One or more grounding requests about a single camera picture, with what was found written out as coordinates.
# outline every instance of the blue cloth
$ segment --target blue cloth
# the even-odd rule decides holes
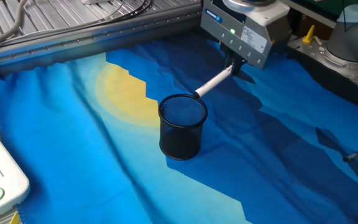
[[[221,71],[183,34],[0,78],[2,142],[31,184],[24,223],[358,223],[358,107],[294,60],[242,67],[203,101],[200,153],[158,148],[157,105]]]

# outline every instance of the white marker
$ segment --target white marker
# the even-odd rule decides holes
[[[221,83],[225,78],[227,78],[231,74],[231,70],[233,68],[233,64],[228,66],[221,73],[217,74],[210,81],[205,83],[203,86],[199,87],[193,94],[193,96],[198,99],[205,95],[205,93],[209,92],[214,88],[217,84]]]

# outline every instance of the label sticker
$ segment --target label sticker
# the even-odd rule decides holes
[[[254,32],[252,29],[244,26],[242,30],[241,39],[253,47],[259,53],[263,53],[266,47],[267,40],[261,35]]]

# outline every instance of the mesh cup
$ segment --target mesh cup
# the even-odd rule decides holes
[[[171,159],[187,160],[201,147],[201,132],[208,112],[205,104],[191,95],[165,98],[158,107],[160,149]]]

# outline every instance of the yellow object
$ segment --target yellow object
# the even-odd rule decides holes
[[[108,64],[100,71],[94,89],[100,105],[109,114],[159,133],[158,102],[146,97],[146,82],[118,65]]]
[[[20,222],[20,216],[19,216],[18,212],[15,212],[15,214],[13,215],[13,218],[9,224],[19,224],[19,222]]]
[[[303,42],[303,43],[305,43],[305,44],[310,44],[310,42],[311,42],[311,40],[312,40],[312,38],[313,38],[314,27],[315,27],[315,25],[312,25],[312,26],[310,27],[310,30],[309,30],[309,32],[308,32],[308,35],[306,35],[306,37],[304,37],[304,38],[302,39],[302,42]]]

